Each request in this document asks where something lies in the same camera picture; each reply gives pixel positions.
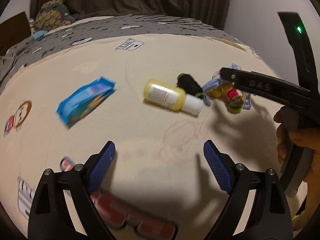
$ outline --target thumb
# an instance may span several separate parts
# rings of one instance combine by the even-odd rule
[[[289,132],[291,141],[300,147],[308,147],[310,149],[320,151],[320,129],[305,128],[297,129]]]

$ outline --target wall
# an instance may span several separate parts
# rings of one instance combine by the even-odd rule
[[[309,0],[230,0],[224,31],[257,49],[281,78],[297,84],[294,54],[278,11],[300,14],[310,38],[320,80],[320,17]]]
[[[30,0],[10,0],[2,15],[0,16],[0,23],[23,11],[26,12],[27,17],[29,18]]]

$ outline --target silver bolt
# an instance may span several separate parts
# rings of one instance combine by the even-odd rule
[[[51,173],[51,169],[46,169],[46,170],[43,172],[44,175],[49,175],[50,173]]]
[[[75,166],[75,170],[76,170],[76,171],[80,171],[80,170],[82,170],[82,168],[83,168],[83,165],[82,165],[82,164],[77,164],[77,165]]]
[[[273,170],[273,169],[268,169],[268,173],[270,175],[275,175],[276,174],[275,170]]]
[[[236,164],[236,168],[240,171],[243,171],[244,170],[244,165],[242,163],[237,163]]]

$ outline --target black cylindrical object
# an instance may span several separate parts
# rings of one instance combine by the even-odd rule
[[[204,92],[199,84],[193,79],[189,74],[181,73],[177,77],[177,86],[184,89],[189,95],[195,96],[197,98],[203,99]]]

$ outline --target blue textured pad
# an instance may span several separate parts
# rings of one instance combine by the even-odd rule
[[[113,142],[110,142],[110,145],[101,155],[100,159],[97,161],[96,165],[93,167],[89,174],[89,184],[87,187],[87,192],[91,195],[93,192],[97,191],[107,174],[109,167],[116,155],[116,146]]]
[[[233,190],[231,185],[231,174],[209,141],[204,143],[203,153],[220,189],[230,194]]]

